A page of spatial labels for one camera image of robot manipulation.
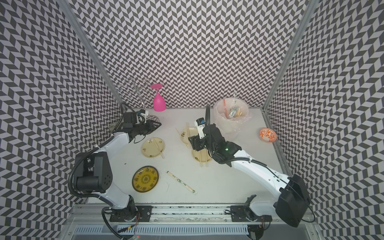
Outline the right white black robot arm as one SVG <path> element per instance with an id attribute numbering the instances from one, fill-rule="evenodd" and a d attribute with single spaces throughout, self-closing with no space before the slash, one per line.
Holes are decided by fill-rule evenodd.
<path id="1" fill-rule="evenodd" d="M 257 161 L 239 145 L 226 141 L 219 128 L 211 123 L 209 105 L 205 117 L 197 119 L 195 126 L 198 134 L 188 138 L 193 150 L 206 149 L 215 162 L 242 171 L 273 195 L 268 201 L 258 201 L 256 195 L 248 197 L 243 206 L 246 220 L 255 222 L 263 216 L 277 216 L 294 228 L 303 222 L 306 212 L 311 210 L 311 200 L 300 176 L 279 173 Z"/>

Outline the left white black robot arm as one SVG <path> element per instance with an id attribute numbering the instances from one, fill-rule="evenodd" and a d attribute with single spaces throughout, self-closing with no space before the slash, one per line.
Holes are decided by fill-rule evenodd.
<path id="1" fill-rule="evenodd" d="M 93 150 L 76 155 L 68 177 L 68 188 L 76 197 L 97 198 L 108 204 L 107 210 L 113 220 L 132 222 L 138 220 L 139 211 L 134 198 L 114 183 L 110 159 L 134 142 L 136 136 L 146 137 L 162 124 L 146 109 L 134 110 L 127 103 L 121 103 L 120 109 L 122 113 L 111 136 Z"/>

